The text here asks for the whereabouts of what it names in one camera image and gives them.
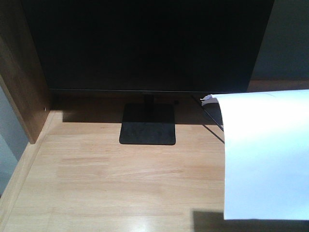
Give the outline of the white paper-holding right gripper finger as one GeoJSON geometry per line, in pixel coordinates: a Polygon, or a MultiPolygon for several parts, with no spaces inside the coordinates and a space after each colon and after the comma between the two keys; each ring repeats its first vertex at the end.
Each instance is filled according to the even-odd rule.
{"type": "Polygon", "coordinates": [[[206,104],[211,104],[211,103],[218,103],[217,98],[211,94],[200,99],[200,101],[201,101],[201,106],[204,106],[206,104]]]}

